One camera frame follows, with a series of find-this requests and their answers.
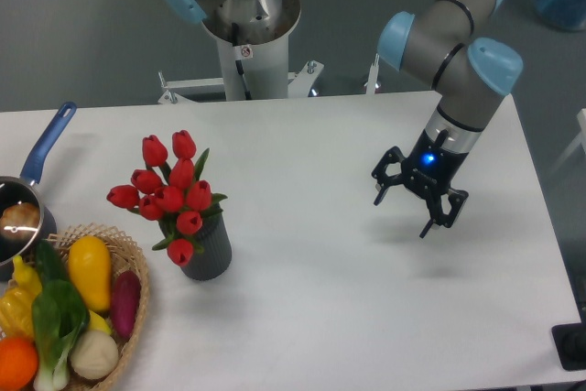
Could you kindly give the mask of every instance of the blue led light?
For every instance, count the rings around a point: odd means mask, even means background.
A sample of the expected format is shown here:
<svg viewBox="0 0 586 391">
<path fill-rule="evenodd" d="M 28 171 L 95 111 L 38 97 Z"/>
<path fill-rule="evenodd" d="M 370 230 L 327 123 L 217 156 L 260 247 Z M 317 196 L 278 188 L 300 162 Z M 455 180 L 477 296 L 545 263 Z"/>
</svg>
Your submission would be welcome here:
<svg viewBox="0 0 586 391">
<path fill-rule="evenodd" d="M 436 157 L 431 153 L 426 153 L 421 160 L 423 161 L 423 165 L 431 165 L 436 161 Z"/>
</svg>

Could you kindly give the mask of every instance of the yellow bell pepper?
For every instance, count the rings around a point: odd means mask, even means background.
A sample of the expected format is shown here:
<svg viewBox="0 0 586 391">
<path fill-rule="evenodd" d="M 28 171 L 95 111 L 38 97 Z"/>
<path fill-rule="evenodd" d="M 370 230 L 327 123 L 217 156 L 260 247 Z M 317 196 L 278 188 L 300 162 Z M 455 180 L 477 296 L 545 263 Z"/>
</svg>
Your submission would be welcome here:
<svg viewBox="0 0 586 391">
<path fill-rule="evenodd" d="M 86 235 L 70 248 L 68 269 L 73 286 L 80 292 L 85 306 L 96 313 L 110 309 L 112 260 L 106 243 Z"/>
<path fill-rule="evenodd" d="M 0 328 L 6 336 L 34 339 L 33 300 L 24 288 L 10 288 L 0 298 Z"/>
<path fill-rule="evenodd" d="M 33 299 L 36 298 L 43 289 L 37 271 L 31 266 L 26 265 L 20 255 L 15 256 L 12 259 L 12 263 L 15 265 L 13 278 L 18 286 L 24 290 L 28 290 L 28 293 L 32 295 Z"/>
</svg>

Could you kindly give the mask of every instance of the saucepan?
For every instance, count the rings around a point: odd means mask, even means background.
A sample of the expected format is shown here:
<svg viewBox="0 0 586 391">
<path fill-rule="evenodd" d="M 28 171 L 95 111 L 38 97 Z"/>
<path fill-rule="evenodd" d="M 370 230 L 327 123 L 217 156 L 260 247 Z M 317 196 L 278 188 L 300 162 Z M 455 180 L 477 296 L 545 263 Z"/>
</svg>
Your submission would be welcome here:
<svg viewBox="0 0 586 391">
<path fill-rule="evenodd" d="M 57 232 L 55 218 L 34 186 L 40 182 L 47 154 L 69 123 L 77 106 L 66 102 L 57 111 L 28 154 L 19 178 L 0 176 L 0 281 L 14 270 L 12 259 Z"/>
</svg>

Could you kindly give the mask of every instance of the red tulip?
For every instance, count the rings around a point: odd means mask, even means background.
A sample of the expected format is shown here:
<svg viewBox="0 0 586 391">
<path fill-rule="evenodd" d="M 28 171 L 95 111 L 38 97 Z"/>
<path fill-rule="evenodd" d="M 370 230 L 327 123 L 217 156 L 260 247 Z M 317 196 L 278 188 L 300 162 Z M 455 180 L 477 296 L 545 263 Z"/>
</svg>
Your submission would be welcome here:
<svg viewBox="0 0 586 391">
<path fill-rule="evenodd" d="M 140 192 L 145 194 L 152 194 L 158 187 L 163 186 L 163 181 L 158 174 L 150 169 L 135 169 L 130 181 Z"/>
<path fill-rule="evenodd" d="M 203 220 L 198 212 L 187 211 L 182 212 L 177 218 L 177 229 L 180 233 L 185 235 L 193 235 L 197 233 L 203 226 Z"/>
<path fill-rule="evenodd" d="M 187 130 L 173 134 L 173 153 L 180 159 L 191 159 L 195 156 L 195 142 Z"/>
<path fill-rule="evenodd" d="M 177 212 L 183 207 L 183 193 L 175 187 L 158 188 L 155 190 L 155 203 L 165 212 Z"/>
<path fill-rule="evenodd" d="M 185 266 L 193 255 L 193 244 L 184 238 L 173 240 L 167 248 L 167 255 L 177 266 Z"/>
<path fill-rule="evenodd" d="M 168 157 L 167 149 L 155 135 L 143 139 L 143 159 L 150 167 L 160 167 Z"/>
<path fill-rule="evenodd" d="M 191 159 L 180 158 L 171 170 L 168 178 L 169 185 L 177 187 L 180 190 L 186 190 L 193 181 L 193 162 Z"/>
<path fill-rule="evenodd" d="M 132 185 L 119 185 L 110 190 L 106 199 L 118 208 L 129 210 L 138 204 L 138 190 Z"/>
<path fill-rule="evenodd" d="M 147 220 L 160 220 L 165 212 L 157 205 L 155 196 L 146 195 L 138 202 L 138 212 Z"/>
<path fill-rule="evenodd" d="M 212 204 L 212 189 L 205 180 L 198 180 L 191 187 L 186 200 L 194 211 L 203 211 Z"/>
</svg>

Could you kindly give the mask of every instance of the white table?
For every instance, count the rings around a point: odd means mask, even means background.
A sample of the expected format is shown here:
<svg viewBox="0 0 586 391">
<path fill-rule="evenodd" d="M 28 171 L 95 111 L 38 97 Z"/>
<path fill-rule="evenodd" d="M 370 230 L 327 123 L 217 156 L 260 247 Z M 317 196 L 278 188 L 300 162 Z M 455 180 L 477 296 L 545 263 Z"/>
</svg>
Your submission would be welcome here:
<svg viewBox="0 0 586 391">
<path fill-rule="evenodd" d="M 118 226 L 144 247 L 150 315 L 117 389 L 455 390 L 575 381 L 550 334 L 579 315 L 511 97 L 456 175 L 450 230 L 418 234 L 403 188 L 375 207 L 370 173 L 408 153 L 433 92 L 80 109 L 38 190 L 66 227 Z M 52 111 L 0 114 L 16 175 Z M 188 129 L 212 152 L 233 262 L 195 283 L 150 250 L 149 223 L 106 201 L 142 168 L 141 139 Z"/>
</svg>

